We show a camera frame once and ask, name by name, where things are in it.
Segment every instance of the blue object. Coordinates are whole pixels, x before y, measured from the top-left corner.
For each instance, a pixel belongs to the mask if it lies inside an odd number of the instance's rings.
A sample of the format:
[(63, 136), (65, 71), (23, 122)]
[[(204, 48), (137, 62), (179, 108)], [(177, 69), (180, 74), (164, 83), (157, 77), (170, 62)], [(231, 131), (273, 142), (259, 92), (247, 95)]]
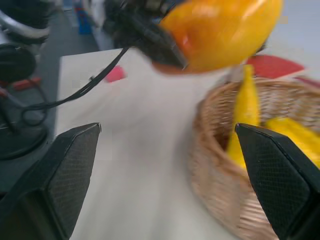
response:
[(79, 29), (78, 32), (81, 35), (92, 34), (91, 25), (87, 16), (87, 13), (83, 9), (80, 3), (74, 5), (74, 11), (76, 18), (78, 19)]

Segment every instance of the gray floor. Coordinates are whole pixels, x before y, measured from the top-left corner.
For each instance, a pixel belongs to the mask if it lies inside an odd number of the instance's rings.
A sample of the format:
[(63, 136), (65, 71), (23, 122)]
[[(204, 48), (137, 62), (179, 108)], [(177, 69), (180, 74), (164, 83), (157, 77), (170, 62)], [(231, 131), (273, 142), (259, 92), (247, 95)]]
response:
[[(34, 73), (42, 78), (41, 87), (49, 101), (57, 99), (60, 57), (66, 55), (83, 54), (98, 51), (98, 46), (92, 35), (79, 35), (78, 28), (63, 12), (56, 12), (50, 20), (50, 36), (41, 52), (40, 62)], [(22, 92), (10, 91), (16, 98), (26, 105), (40, 103), (42, 100), (34, 90)], [(19, 111), (8, 108), (13, 121), (19, 120)], [(49, 129), (48, 143), (53, 139), (56, 110), (49, 111), (45, 125)], [(41, 149), (33, 153), (9, 161), (0, 161), (0, 192), (7, 192), (21, 174), (36, 162), (48, 149), (44, 144)]]

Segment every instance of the yellow fruit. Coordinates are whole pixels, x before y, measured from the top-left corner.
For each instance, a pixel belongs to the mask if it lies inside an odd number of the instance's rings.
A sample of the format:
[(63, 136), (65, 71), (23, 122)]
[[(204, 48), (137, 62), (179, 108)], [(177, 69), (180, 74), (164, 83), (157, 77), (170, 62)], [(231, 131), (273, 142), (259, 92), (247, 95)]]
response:
[(320, 137), (316, 133), (288, 117), (270, 119), (265, 126), (290, 138), (320, 168)]
[(226, 150), (229, 157), (244, 168), (246, 164), (238, 136), (235, 133), (235, 126), (237, 123), (250, 124), (253, 126), (258, 126), (260, 123), (259, 96), (252, 75), (253, 67), (251, 65), (245, 65), (244, 80), (236, 96), (231, 137)]
[(175, 7), (160, 23), (189, 61), (186, 72), (240, 64), (266, 41), (283, 0), (194, 0)]

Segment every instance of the woven basket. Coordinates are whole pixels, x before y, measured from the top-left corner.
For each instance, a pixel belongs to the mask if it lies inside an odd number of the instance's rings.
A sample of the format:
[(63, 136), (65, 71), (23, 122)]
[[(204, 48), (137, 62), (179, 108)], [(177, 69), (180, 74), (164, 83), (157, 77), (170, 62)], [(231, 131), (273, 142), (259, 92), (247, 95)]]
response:
[[(211, 90), (199, 104), (190, 170), (195, 193), (211, 214), (244, 240), (277, 240), (253, 191), (247, 171), (224, 152), (240, 83)], [(290, 117), (320, 132), (320, 92), (285, 80), (259, 79), (260, 118)]]

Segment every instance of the white table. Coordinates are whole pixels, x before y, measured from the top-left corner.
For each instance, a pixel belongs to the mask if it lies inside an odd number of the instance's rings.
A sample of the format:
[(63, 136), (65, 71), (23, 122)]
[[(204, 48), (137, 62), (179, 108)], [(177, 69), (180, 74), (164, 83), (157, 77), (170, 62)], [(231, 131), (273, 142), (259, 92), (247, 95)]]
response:
[[(119, 52), (63, 57), (59, 98)], [(234, 240), (193, 194), (187, 170), (196, 104), (226, 72), (169, 77), (135, 50), (119, 65), (126, 79), (102, 82), (57, 109), (56, 134), (92, 122), (102, 127), (71, 240)]]

